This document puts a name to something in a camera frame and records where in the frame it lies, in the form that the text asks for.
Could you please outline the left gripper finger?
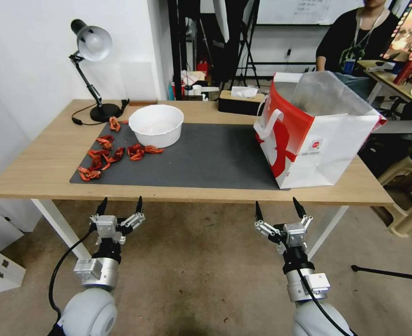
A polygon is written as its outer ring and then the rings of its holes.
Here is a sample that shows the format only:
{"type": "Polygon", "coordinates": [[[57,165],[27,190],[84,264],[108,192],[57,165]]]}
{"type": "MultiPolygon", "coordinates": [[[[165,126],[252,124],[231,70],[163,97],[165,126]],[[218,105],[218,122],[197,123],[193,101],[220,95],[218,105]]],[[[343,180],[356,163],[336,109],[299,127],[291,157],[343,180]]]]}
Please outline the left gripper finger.
{"type": "Polygon", "coordinates": [[[106,207],[107,207],[107,201],[108,201],[108,198],[105,197],[103,199],[103,201],[97,207],[95,213],[90,216],[90,222],[91,223],[96,224],[99,217],[103,216],[105,214],[105,210],[106,210],[106,207]]]}
{"type": "Polygon", "coordinates": [[[136,229],[145,220],[145,215],[143,213],[143,201],[142,196],[139,196],[135,213],[121,222],[121,227],[136,229]]]}

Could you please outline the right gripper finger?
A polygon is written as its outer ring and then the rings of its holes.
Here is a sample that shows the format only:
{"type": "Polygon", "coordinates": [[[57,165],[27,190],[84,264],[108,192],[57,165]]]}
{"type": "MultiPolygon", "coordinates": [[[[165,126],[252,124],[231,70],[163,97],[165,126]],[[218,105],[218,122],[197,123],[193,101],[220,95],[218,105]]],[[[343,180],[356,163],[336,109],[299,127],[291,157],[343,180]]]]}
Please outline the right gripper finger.
{"type": "Polygon", "coordinates": [[[255,202],[255,218],[254,227],[259,233],[268,238],[280,235],[279,229],[276,229],[275,227],[264,221],[262,210],[258,201],[255,202]]]}
{"type": "Polygon", "coordinates": [[[305,208],[299,203],[299,201],[295,197],[293,198],[293,204],[299,216],[300,223],[302,224],[304,229],[307,230],[311,222],[313,221],[313,216],[307,215],[305,208]]]}

